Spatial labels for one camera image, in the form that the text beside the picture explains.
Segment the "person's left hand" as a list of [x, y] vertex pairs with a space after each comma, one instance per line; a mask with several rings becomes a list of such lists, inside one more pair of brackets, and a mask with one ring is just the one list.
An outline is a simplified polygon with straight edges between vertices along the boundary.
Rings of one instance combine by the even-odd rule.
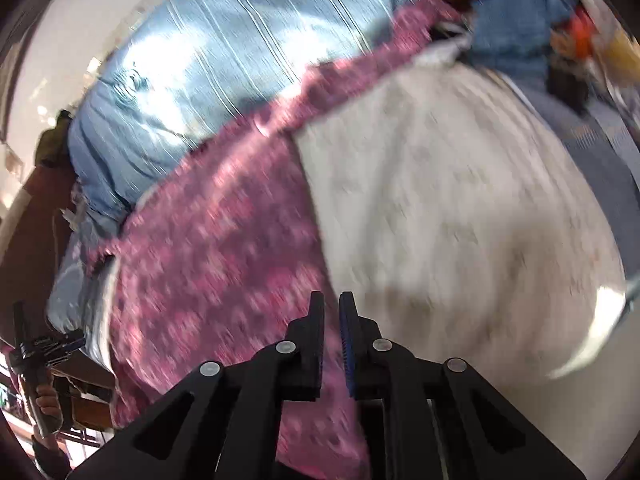
[[63, 423], [61, 405], [58, 402], [58, 394], [51, 385], [36, 387], [32, 409], [41, 437], [54, 436], [61, 429]]

